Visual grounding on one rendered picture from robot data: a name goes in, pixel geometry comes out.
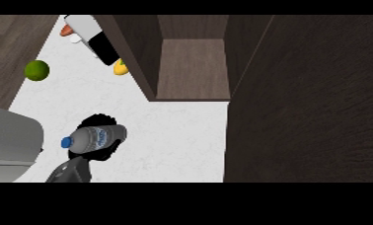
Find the open brown wooden cabinet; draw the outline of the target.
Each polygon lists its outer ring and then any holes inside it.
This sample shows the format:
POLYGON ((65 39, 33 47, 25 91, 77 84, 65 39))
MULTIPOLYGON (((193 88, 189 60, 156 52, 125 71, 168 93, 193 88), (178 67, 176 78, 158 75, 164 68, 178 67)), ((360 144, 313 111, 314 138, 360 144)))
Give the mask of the open brown wooden cabinet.
POLYGON ((230 101, 270 15, 97 15, 94 19, 149 101, 230 101))

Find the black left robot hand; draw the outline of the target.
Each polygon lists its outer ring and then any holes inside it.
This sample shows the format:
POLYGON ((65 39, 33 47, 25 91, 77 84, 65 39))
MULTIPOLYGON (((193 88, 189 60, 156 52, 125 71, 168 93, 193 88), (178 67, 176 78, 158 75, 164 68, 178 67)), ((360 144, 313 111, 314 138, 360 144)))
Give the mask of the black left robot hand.
MULTIPOLYGON (((115 125, 115 124, 118 123, 117 123, 117 119, 112 116, 103 113, 96 113, 81 122, 77 129, 81 129, 83 127, 89 127, 89 126, 115 125)), ((84 154, 75 154, 68 150, 68 157, 71 159, 74 159, 75 157, 83 157, 87 161, 91 161, 91 160, 106 161, 111 158, 112 153, 117 151, 117 148, 119 147, 124 141, 117 140, 108 148, 96 150, 84 154)))

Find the dark wooden panel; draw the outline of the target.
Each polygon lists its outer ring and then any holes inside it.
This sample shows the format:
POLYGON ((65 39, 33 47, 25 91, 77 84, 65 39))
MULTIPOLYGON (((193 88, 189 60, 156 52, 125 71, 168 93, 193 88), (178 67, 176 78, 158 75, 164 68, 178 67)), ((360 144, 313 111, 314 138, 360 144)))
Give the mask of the dark wooden panel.
POLYGON ((58 15, 0 15, 0 109, 7 110, 37 59, 58 15))

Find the yellow fruit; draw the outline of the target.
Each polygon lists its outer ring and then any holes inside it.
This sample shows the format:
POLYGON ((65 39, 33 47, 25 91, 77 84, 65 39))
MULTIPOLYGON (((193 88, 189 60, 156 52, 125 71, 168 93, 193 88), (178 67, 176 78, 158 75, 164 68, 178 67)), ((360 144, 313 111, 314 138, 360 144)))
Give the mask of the yellow fruit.
POLYGON ((128 73, 128 67, 122 61, 122 59, 118 59, 114 65, 114 74, 115 75, 125 75, 128 73))

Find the dark brown cabinet door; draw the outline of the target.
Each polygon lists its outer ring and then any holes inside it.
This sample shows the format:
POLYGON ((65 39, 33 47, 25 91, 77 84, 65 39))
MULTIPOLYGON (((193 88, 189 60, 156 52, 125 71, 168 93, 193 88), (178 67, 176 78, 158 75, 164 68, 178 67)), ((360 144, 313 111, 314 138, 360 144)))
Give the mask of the dark brown cabinet door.
POLYGON ((373 15, 271 18, 226 137, 227 183, 373 182, 373 15))

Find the clear water bottle blue cap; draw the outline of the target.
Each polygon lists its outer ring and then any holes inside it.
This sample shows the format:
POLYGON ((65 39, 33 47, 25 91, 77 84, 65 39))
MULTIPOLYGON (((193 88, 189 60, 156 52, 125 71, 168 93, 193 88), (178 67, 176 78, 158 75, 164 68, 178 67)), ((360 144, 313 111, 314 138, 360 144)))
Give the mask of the clear water bottle blue cap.
POLYGON ((121 124, 89 126, 78 129, 62 139, 62 148, 75 154, 84 154, 108 148, 117 140, 127 138, 127 128, 121 124))

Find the green lime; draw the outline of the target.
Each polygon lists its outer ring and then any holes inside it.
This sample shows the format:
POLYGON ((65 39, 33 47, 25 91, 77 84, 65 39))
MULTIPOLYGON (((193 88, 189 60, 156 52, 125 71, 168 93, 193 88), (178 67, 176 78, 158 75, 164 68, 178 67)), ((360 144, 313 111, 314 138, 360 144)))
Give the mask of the green lime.
POLYGON ((50 75, 50 66, 43 60, 31 61, 24 69, 25 77, 31 81, 43 81, 50 75))

